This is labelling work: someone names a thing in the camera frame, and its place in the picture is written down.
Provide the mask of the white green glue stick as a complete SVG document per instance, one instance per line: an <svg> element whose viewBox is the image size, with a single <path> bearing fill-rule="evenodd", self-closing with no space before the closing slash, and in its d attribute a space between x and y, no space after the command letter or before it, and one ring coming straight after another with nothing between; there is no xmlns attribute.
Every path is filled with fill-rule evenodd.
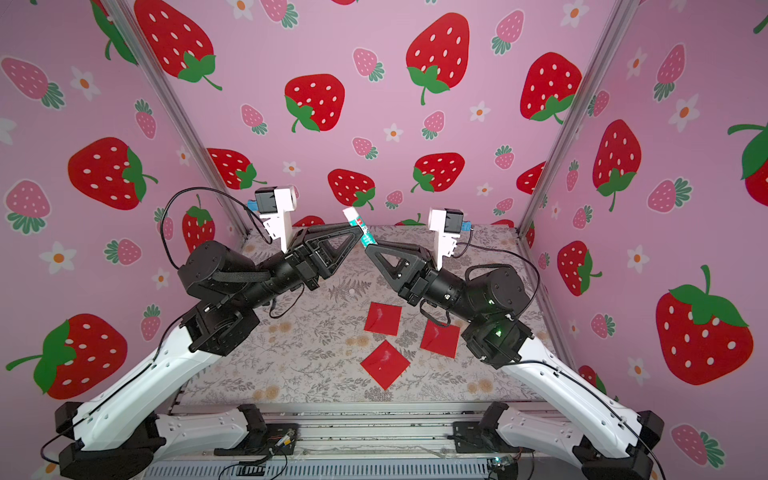
<svg viewBox="0 0 768 480"><path fill-rule="evenodd" d="M376 240L373 234L370 232L370 229L355 207L347 207L343 210L343 213L350 225L356 226L361 230L361 244L365 249L367 249L370 245L376 244Z"/></svg>

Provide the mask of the red envelope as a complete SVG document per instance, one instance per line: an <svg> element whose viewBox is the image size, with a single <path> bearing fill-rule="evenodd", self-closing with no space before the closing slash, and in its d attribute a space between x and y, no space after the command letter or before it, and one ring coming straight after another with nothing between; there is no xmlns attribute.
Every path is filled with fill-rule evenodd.
<svg viewBox="0 0 768 480"><path fill-rule="evenodd" d="M420 348L447 358L456 357L461 330L455 325L438 326L427 322Z"/></svg>
<svg viewBox="0 0 768 480"><path fill-rule="evenodd" d="M371 302L364 330L381 335L397 336L401 315L400 306Z"/></svg>
<svg viewBox="0 0 768 480"><path fill-rule="evenodd" d="M411 362L387 340L360 363L383 390L388 390L410 364Z"/></svg>

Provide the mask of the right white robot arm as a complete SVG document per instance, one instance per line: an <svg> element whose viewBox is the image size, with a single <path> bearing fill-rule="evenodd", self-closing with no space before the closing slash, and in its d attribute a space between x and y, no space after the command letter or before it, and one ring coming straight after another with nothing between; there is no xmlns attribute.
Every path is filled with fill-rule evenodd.
<svg viewBox="0 0 768 480"><path fill-rule="evenodd" d="M653 452L663 420L609 397L544 345L521 319L533 297L513 265L473 265L457 276L417 245L381 241L365 253L409 304L467 321L462 337L475 358L526 384L564 417L554 421L494 402L480 422L492 437L562 460L588 479L665 474Z"/></svg>

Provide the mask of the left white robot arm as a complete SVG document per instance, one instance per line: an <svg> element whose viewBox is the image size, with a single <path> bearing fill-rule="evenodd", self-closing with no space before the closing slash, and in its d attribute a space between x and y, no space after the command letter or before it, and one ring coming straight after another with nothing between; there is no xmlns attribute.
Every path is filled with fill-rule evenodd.
<svg viewBox="0 0 768 480"><path fill-rule="evenodd" d="M67 479L130 479L166 457L212 450L225 456L268 447L260 410L241 405L174 420L156 409L197 373L232 353L259 325L256 308L331 277L364 235L356 223L303 229L290 248L256 264L217 241L188 257L178 274L197 304L164 333L156 350L99 397L56 412Z"/></svg>

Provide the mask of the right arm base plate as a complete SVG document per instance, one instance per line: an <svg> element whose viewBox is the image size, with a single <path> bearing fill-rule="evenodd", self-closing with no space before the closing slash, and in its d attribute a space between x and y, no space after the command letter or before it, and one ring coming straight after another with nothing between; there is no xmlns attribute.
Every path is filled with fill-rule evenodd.
<svg viewBox="0 0 768 480"><path fill-rule="evenodd" d="M448 439L454 442L457 453L528 454L532 452L528 448L508 445L495 430L481 428L478 421L454 422Z"/></svg>

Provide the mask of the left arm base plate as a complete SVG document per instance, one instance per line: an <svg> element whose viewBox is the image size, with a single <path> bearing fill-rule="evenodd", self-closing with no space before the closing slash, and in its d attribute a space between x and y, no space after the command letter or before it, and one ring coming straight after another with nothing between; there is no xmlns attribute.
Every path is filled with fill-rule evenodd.
<svg viewBox="0 0 768 480"><path fill-rule="evenodd" d="M216 448L215 456L254 456L266 455L270 451L278 455L292 455L295 449L294 443L298 438L299 425L297 423L267 424L255 433L249 433L235 447L225 449Z"/></svg>

